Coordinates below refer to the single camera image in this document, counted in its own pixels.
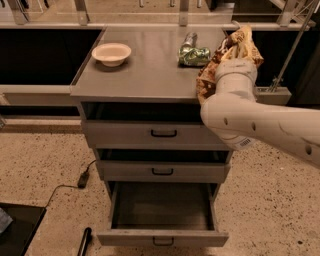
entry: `power cord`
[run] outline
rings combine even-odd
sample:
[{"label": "power cord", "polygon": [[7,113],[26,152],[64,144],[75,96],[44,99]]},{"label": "power cord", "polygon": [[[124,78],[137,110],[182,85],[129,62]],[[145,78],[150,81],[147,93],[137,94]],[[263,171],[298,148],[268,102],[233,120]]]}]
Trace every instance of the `power cord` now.
[{"label": "power cord", "polygon": [[48,203],[46,204],[45,208],[47,208],[51,202],[51,199],[52,197],[54,196],[55,192],[57,191],[58,188],[76,188],[76,189],[84,189],[87,185],[87,182],[88,182],[88,179],[89,179],[89,169],[90,169],[90,166],[96,162],[97,160],[93,160],[90,164],[88,164],[86,170],[80,175],[80,178],[78,180],[78,186],[72,186],[72,185],[64,185],[64,184],[61,184],[61,185],[58,185],[55,187],[55,189],[53,190],[49,200],[48,200]]}]

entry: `gray countertop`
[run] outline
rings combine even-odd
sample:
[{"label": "gray countertop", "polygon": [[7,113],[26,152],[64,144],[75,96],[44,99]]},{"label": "gray countertop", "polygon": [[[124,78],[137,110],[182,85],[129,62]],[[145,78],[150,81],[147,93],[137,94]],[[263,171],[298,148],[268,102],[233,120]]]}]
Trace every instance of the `gray countertop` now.
[{"label": "gray countertop", "polygon": [[99,44],[127,44],[131,56],[116,68],[91,57],[71,95],[94,101],[196,102],[200,68],[178,65],[178,50],[188,32],[196,32],[197,47],[208,47],[212,54],[225,36],[221,28],[210,26],[108,26]]}]

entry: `white bowl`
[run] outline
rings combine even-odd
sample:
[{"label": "white bowl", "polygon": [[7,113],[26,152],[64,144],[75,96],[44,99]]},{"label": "white bowl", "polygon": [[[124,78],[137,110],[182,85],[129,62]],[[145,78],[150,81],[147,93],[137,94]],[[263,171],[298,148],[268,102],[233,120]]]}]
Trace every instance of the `white bowl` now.
[{"label": "white bowl", "polygon": [[92,57],[101,61],[105,66],[120,66],[131,54],[131,49],[125,44],[101,44],[93,49]]}]

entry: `drawer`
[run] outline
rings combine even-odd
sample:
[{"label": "drawer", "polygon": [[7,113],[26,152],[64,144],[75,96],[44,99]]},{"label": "drawer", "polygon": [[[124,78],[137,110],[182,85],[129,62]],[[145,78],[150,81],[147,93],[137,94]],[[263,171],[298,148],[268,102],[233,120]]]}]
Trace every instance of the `drawer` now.
[{"label": "drawer", "polygon": [[202,124],[83,121],[82,128],[91,148],[228,149]]},{"label": "drawer", "polygon": [[99,149],[105,181],[223,183],[228,151]]},{"label": "drawer", "polygon": [[208,184],[134,183],[115,185],[107,227],[98,232],[107,246],[223,246]]},{"label": "drawer", "polygon": [[100,161],[101,178],[108,181],[223,183],[229,164]]}]

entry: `food package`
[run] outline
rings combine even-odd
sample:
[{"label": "food package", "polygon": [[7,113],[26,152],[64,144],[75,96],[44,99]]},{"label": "food package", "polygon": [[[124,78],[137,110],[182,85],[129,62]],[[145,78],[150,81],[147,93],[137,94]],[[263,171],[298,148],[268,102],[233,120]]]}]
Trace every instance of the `food package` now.
[{"label": "food package", "polygon": [[227,36],[215,51],[210,62],[203,67],[196,79],[196,89],[199,102],[202,104],[207,98],[215,94],[215,72],[222,61],[242,58],[252,61],[257,68],[264,59],[252,40],[252,30],[249,25],[243,26]]}]

